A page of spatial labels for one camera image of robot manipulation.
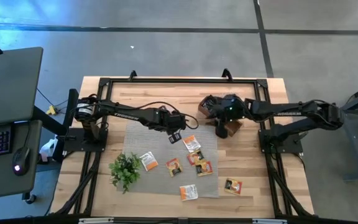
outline concrete floor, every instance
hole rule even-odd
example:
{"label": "concrete floor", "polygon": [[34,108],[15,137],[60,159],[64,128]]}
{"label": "concrete floor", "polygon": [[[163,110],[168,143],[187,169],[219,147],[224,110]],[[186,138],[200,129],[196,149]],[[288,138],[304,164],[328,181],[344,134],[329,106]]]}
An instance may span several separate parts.
{"label": "concrete floor", "polygon": [[[260,0],[266,29],[358,30],[358,0]],[[0,25],[190,27],[257,29],[251,0],[0,0]],[[274,77],[284,78],[290,101],[322,99],[343,105],[358,90],[358,35],[267,35]],[[0,30],[0,48],[41,46],[39,88],[53,103],[80,89],[85,75],[267,77],[259,34],[50,32]],[[37,95],[35,104],[47,109]],[[51,134],[44,132],[43,138]],[[358,221],[358,181],[349,141],[340,129],[314,130],[302,140],[315,213]],[[37,174],[33,205],[0,198],[0,218],[44,214],[56,176]]]}

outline wooden table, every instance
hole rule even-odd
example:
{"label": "wooden table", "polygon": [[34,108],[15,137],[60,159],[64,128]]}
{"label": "wooden table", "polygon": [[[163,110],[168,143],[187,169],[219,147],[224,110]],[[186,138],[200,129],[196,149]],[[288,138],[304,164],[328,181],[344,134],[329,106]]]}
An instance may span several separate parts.
{"label": "wooden table", "polygon": [[[96,93],[99,79],[100,77],[84,77],[80,97]],[[267,81],[271,102],[288,103],[283,79],[269,78]],[[140,106],[151,101],[166,101],[182,113],[195,115],[202,124],[204,116],[197,112],[198,103],[207,95],[224,96],[228,93],[235,93],[241,98],[255,98],[254,87],[250,84],[115,83],[111,100],[130,106]],[[291,122],[291,118],[275,118],[275,121],[286,124]],[[138,192],[128,192],[123,195],[110,184],[108,164],[113,162],[122,151],[127,120],[110,116],[108,122],[108,145],[100,161],[92,216],[274,217],[265,157],[260,152],[257,137],[259,124],[243,119],[244,124],[236,135],[232,138],[218,139],[219,198],[199,198],[182,202],[179,195]],[[73,127],[81,127],[81,124],[75,121]],[[304,208],[313,213],[302,163],[292,154],[283,154],[282,157],[288,187]],[[83,158],[84,153],[75,152],[63,161],[51,212],[56,212],[61,208],[78,186]],[[241,196],[229,194],[223,190],[227,177],[242,181]],[[88,191],[87,187],[81,211],[86,205]],[[284,212],[280,190],[278,190],[278,195],[280,208]]]}

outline potted plant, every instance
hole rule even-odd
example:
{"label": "potted plant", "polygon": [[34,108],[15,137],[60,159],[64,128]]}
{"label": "potted plant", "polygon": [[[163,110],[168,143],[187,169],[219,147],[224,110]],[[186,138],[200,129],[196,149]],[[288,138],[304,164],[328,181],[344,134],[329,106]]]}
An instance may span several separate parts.
{"label": "potted plant", "polygon": [[109,164],[109,168],[111,170],[111,183],[116,187],[117,183],[121,183],[124,188],[123,194],[140,177],[138,173],[140,159],[133,153],[130,156],[120,154],[114,163]]}

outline computer mouse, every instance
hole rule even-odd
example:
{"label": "computer mouse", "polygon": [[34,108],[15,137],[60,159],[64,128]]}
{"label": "computer mouse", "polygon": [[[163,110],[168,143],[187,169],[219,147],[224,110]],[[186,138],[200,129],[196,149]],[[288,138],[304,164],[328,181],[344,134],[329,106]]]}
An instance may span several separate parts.
{"label": "computer mouse", "polygon": [[30,149],[23,147],[18,149],[13,154],[12,169],[15,175],[24,175],[29,170],[30,166]]}

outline artificial plant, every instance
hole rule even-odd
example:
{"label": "artificial plant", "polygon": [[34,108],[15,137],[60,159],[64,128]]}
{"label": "artificial plant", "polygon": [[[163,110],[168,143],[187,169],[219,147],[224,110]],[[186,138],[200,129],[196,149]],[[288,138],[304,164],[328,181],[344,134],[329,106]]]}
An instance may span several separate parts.
{"label": "artificial plant", "polygon": [[120,154],[114,163],[109,164],[109,168],[111,170],[111,183],[116,187],[117,183],[121,183],[124,188],[123,194],[140,177],[138,173],[140,159],[134,153],[131,153],[130,156]]}

